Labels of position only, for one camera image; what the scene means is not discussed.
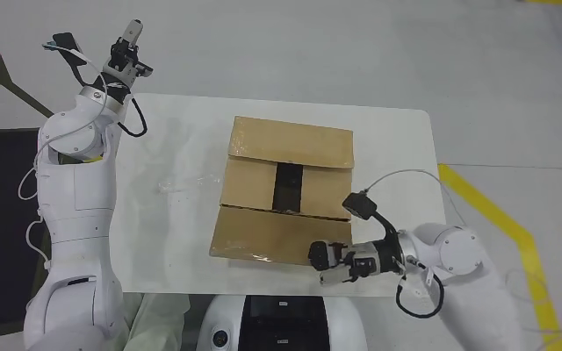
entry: open cardboard box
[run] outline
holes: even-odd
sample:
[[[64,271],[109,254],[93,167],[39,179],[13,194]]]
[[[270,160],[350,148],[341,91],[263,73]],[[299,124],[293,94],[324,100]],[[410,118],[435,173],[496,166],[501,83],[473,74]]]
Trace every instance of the open cardboard box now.
[[[211,256],[308,264],[313,241],[351,244],[353,132],[236,117]]]

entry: white floor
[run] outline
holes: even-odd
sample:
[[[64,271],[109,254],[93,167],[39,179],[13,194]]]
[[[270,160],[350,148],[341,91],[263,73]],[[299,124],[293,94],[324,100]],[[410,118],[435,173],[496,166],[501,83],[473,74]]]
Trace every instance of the white floor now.
[[[40,44],[70,31],[101,66],[133,18],[145,24],[140,59],[155,68],[135,84],[138,92],[427,111],[438,161],[486,165],[454,169],[534,233],[562,321],[556,270],[562,264],[562,6],[514,0],[4,0],[0,52],[16,83],[53,111],[65,110],[79,86],[60,55]],[[4,89],[0,116],[0,128],[43,123]],[[501,270],[520,268],[513,241],[456,201]],[[384,299],[357,303],[372,350],[459,349],[438,319],[412,321]],[[522,322],[536,327],[532,305],[520,309]],[[535,349],[541,339],[526,333],[525,342]]]

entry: yellow floor line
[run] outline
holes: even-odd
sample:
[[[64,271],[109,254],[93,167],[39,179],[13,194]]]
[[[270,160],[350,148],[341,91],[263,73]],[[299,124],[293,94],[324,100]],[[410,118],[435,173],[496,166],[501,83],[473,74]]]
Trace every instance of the yellow floor line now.
[[[500,207],[485,197],[449,166],[439,165],[439,177],[442,182],[455,190],[468,204],[479,211],[492,224],[500,228],[517,244],[523,269],[533,274],[536,278],[528,277],[527,284],[529,285],[531,298],[537,301],[534,306],[538,326],[540,329],[558,330],[556,311],[548,291],[545,291],[543,285],[537,281],[537,279],[540,279],[542,282],[546,282],[546,279],[533,234],[515,222],[506,212],[502,211]],[[544,342],[552,341],[558,337],[560,337],[559,334],[543,334]],[[544,350],[562,350],[562,340],[552,342]]]
[[[527,0],[528,3],[562,5],[562,0]]]

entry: table surface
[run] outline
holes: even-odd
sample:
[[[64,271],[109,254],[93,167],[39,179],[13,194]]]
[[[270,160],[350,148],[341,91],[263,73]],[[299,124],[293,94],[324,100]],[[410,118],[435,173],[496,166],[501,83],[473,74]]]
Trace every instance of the table surface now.
[[[393,296],[398,277],[387,273],[322,287],[311,267],[238,261],[208,254],[219,211],[234,116],[350,129],[354,132],[353,190],[403,168],[437,173],[425,111],[330,104],[160,94],[135,96],[148,133],[122,136],[117,156],[117,204],[110,243],[123,291],[191,294]],[[132,105],[127,127],[141,129]],[[445,223],[439,184],[429,176],[391,176],[370,191],[397,229]],[[374,219],[352,219],[354,242],[377,240]],[[417,294],[420,282],[413,282]]]

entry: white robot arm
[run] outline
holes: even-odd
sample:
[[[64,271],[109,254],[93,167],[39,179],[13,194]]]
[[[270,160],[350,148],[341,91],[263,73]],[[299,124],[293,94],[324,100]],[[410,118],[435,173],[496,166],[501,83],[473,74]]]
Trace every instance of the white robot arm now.
[[[350,194],[343,206],[359,218],[375,217],[386,236],[351,247],[314,242],[309,260],[321,272],[321,283],[355,282],[385,272],[402,274],[396,293],[402,311],[422,319],[438,313],[467,351],[522,350],[513,299],[474,231],[425,224],[412,232],[396,232],[366,191]],[[406,273],[420,269],[425,271],[426,286],[436,305],[428,314],[413,313],[400,302]]]
[[[71,34],[55,34],[55,42],[46,45],[65,54],[75,50],[77,60],[63,56],[83,89],[76,96],[76,107],[54,114],[38,136],[38,213],[51,235],[52,259],[46,262],[47,280],[25,315],[26,349],[99,350],[121,327],[122,291],[110,263],[108,235],[121,129],[140,136],[120,124],[121,108],[134,79],[152,72],[136,56],[141,30],[139,20],[130,23],[112,46],[103,79],[98,77],[91,85],[75,71],[86,62],[76,53]],[[62,164],[61,154],[93,161]]]

